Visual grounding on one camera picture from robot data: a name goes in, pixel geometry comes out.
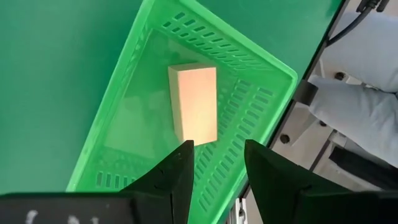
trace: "gray pants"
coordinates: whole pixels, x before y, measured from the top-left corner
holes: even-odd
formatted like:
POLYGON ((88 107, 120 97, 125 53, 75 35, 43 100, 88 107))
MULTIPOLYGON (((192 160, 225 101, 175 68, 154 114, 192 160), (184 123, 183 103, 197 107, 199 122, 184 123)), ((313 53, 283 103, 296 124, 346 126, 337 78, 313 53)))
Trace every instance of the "gray pants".
MULTIPOLYGON (((344 14, 336 32, 358 14, 344 14)), ((310 112, 370 154, 398 167, 398 17, 370 14, 321 56, 325 66, 371 85, 311 77, 310 112)))

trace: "green plastic basket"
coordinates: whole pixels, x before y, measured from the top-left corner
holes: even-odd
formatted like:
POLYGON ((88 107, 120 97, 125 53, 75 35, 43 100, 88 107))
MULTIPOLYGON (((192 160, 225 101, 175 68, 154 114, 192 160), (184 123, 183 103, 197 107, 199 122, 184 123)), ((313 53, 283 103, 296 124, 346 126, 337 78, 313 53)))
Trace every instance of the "green plastic basket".
POLYGON ((246 179, 245 139, 267 141, 297 74, 191 0, 144 0, 67 191, 120 190, 179 142, 167 67, 217 67, 218 141, 195 148, 190 223, 215 223, 246 179))

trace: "screw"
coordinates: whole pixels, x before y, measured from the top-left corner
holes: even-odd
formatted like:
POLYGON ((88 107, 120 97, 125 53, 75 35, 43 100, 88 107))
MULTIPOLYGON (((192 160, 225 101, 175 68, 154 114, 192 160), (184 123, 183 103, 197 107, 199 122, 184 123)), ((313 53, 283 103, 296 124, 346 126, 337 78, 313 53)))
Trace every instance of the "screw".
POLYGON ((345 76, 346 76, 346 74, 344 74, 344 72, 337 72, 335 74, 335 79, 342 81, 345 76))
POLYGON ((326 123, 323 122, 323 121, 319 121, 319 124, 320 124, 320 126, 322 126, 322 127, 326 127, 326 123))
POLYGON ((290 137, 287 134, 281 134, 279 136, 279 140, 281 141, 281 143, 287 144, 290 142, 290 137))

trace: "green tabletop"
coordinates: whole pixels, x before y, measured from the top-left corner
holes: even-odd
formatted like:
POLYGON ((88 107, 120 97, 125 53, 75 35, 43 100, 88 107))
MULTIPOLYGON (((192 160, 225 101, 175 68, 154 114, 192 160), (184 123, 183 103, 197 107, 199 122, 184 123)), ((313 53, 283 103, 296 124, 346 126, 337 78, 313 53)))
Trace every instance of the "green tabletop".
MULTIPOLYGON (((341 0, 200 2, 302 76, 341 0)), ((140 3, 0 2, 0 193, 65 190, 140 3)))

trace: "beige sponge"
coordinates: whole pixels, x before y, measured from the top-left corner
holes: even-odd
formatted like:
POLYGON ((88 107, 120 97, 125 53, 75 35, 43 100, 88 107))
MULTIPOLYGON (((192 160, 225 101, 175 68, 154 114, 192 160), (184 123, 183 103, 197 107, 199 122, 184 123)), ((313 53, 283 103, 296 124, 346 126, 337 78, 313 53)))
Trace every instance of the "beige sponge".
POLYGON ((181 142, 217 140, 216 68, 191 63, 169 67, 174 130, 181 142))

